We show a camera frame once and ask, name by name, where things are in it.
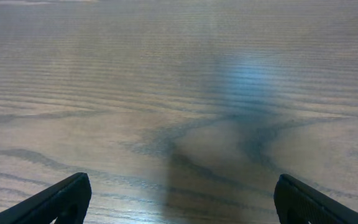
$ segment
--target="brown wood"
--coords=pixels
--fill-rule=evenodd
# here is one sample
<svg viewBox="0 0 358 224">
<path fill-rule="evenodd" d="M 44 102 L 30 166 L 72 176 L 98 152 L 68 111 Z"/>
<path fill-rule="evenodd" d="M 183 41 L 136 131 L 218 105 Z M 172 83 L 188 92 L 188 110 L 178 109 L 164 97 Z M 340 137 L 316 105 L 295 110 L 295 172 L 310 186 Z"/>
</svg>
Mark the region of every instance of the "brown wood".
<svg viewBox="0 0 358 224">
<path fill-rule="evenodd" d="M 75 172 L 86 223 L 358 212 L 358 0 L 0 1 L 0 212 Z"/>
</svg>

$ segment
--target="wooden table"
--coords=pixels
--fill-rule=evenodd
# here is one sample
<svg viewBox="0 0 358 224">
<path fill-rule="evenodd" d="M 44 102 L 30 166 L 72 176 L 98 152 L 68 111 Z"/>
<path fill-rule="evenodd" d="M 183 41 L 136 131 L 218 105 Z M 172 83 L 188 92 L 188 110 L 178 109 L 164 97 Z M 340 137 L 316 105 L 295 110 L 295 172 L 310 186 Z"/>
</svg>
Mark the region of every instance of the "wooden table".
<svg viewBox="0 0 358 224">
<path fill-rule="evenodd" d="M 0 212 L 75 172 L 85 223 L 358 212 L 358 0 L 0 1 Z"/>
</svg>

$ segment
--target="black object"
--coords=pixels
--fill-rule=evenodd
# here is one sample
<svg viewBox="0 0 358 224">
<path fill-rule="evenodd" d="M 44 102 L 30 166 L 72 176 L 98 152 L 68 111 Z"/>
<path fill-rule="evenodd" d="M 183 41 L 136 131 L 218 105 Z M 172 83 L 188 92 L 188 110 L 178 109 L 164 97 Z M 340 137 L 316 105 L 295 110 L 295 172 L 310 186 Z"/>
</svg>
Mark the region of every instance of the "black object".
<svg viewBox="0 0 358 224">
<path fill-rule="evenodd" d="M 0 213 L 0 224 L 82 224 L 91 200 L 88 175 L 76 173 Z"/>
<path fill-rule="evenodd" d="M 282 174 L 274 191 L 281 224 L 358 224 L 358 213 L 288 174 Z"/>
</svg>

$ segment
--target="wooden surface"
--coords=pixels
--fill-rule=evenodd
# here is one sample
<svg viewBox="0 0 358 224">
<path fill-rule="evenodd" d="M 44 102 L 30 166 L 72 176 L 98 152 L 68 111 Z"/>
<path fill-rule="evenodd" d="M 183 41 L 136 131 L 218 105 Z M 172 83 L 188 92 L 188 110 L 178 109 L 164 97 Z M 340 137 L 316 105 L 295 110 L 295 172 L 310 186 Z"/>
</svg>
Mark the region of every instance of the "wooden surface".
<svg viewBox="0 0 358 224">
<path fill-rule="evenodd" d="M 85 223 L 358 211 L 358 0 L 0 1 L 0 212 L 75 172 Z"/>
</svg>

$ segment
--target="wood grain pattern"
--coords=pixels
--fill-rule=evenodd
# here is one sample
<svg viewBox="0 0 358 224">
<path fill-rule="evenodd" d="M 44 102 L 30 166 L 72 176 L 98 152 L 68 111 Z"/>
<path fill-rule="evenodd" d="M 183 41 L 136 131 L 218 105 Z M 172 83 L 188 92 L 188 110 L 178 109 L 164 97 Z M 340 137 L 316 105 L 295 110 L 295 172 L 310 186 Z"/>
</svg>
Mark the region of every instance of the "wood grain pattern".
<svg viewBox="0 0 358 224">
<path fill-rule="evenodd" d="M 358 0 L 0 1 L 0 212 L 75 172 L 85 223 L 358 211 Z"/>
</svg>

